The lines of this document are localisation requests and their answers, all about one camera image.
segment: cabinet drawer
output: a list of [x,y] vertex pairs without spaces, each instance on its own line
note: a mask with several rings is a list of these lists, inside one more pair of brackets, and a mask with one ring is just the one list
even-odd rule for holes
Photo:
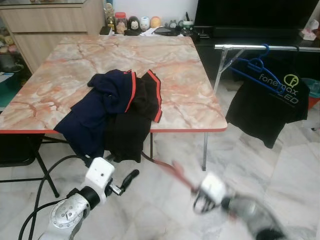
[[12,33],[86,32],[81,7],[3,9]]
[[14,39],[31,68],[31,72],[34,73],[64,37],[82,34],[84,33],[16,34]]

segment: white tile floor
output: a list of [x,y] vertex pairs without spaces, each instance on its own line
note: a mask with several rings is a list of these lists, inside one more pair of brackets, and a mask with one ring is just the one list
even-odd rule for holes
[[[227,83],[219,86],[217,95],[224,113],[234,94]],[[316,124],[320,118],[319,104],[309,116]],[[238,192],[267,204],[293,239],[315,240],[320,239],[320,131],[302,126],[302,122],[287,124],[273,149],[232,125],[225,132],[210,133],[207,170]],[[145,149],[149,149],[148,139]],[[163,161],[181,163],[194,183],[199,183],[206,174],[200,167],[203,134],[155,134],[154,151]],[[44,144],[40,148],[47,168],[72,153],[63,143]],[[194,196],[157,165],[143,160],[142,163],[124,161],[115,167],[114,181],[119,184],[135,168],[140,170],[140,175],[121,197],[110,196],[106,205],[90,213],[76,240],[251,239],[242,222],[230,220],[220,209],[196,215],[192,211]],[[86,170],[80,160],[70,159],[52,172],[61,197],[80,187]],[[0,179],[40,175],[36,161],[25,167],[0,168]],[[25,218],[32,212],[38,185],[39,182],[0,183],[1,240],[18,238]],[[40,204],[55,200],[45,183]],[[38,214],[34,239],[47,226],[49,211],[50,207]]]

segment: wooden cabinet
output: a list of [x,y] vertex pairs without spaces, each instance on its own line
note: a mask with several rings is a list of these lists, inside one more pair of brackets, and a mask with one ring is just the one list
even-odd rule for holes
[[105,25],[101,0],[0,6],[0,16],[32,73],[63,37],[98,35]]

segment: clothes rack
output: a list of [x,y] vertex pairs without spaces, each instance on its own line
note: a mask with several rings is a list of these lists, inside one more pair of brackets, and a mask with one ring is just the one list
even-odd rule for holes
[[[216,44],[214,49],[222,50],[218,73],[215,78],[215,83],[213,87],[213,92],[216,94],[220,78],[222,73],[232,65],[235,60],[237,60],[240,55],[246,50],[266,50],[266,47],[263,45],[234,45],[234,44]],[[273,51],[299,51],[300,52],[311,52],[311,53],[320,53],[320,47],[294,47],[294,46],[269,46],[270,50]],[[227,54],[229,51],[239,50],[239,52],[225,65]]]

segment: black chair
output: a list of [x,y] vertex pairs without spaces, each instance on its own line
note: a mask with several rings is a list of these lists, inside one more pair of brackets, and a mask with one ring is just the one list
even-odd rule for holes
[[[47,137],[44,134],[0,134],[0,168],[30,165],[37,159],[43,174],[48,170],[39,154],[41,144],[68,143],[65,140]],[[43,178],[24,178],[0,180],[0,183],[41,181]],[[59,193],[50,177],[47,178],[56,198]]]

